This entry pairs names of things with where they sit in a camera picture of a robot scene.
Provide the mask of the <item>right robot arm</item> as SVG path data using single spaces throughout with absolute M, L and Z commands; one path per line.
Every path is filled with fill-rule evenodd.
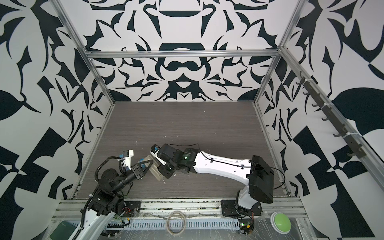
M 167 179 L 175 172 L 183 172 L 217 175 L 244 184 L 235 203 L 242 210 L 251 210 L 256 203 L 271 204 L 274 201 L 276 168 L 260 156 L 250 160 L 230 159 L 211 155 L 191 145 L 182 151 L 168 144 L 153 145 L 151 155 L 159 163 L 158 171 Z

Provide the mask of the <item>white remote control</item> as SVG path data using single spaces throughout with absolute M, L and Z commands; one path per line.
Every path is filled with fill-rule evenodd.
M 153 160 L 153 164 L 149 172 L 153 174 L 158 181 L 161 181 L 164 176 L 160 173 L 158 169 L 160 163 L 152 155 L 147 155 L 143 160 Z

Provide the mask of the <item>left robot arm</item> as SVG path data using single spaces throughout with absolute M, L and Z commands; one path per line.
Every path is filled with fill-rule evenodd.
M 115 169 L 107 169 L 99 177 L 99 171 L 111 159 L 122 161 L 119 157 L 111 156 L 96 169 L 97 187 L 83 207 L 81 221 L 69 237 L 70 240 L 97 240 L 100 236 L 115 237 L 118 231 L 107 231 L 106 228 L 111 224 L 112 218 L 124 213 L 125 196 L 122 190 L 127 186 L 131 187 L 135 180 L 141 180 L 154 163 L 154 160 L 137 163 L 122 174 Z

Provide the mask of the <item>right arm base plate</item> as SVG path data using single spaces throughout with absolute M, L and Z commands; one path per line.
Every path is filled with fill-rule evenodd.
M 222 215 L 228 218 L 237 218 L 241 216 L 261 216 L 262 206 L 260 202 L 253 205 L 250 210 L 239 207 L 235 200 L 221 200 Z

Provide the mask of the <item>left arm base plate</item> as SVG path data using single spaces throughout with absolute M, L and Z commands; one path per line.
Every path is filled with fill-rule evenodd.
M 137 216 L 141 212 L 141 201 L 124 201 L 120 217 L 131 218 Z

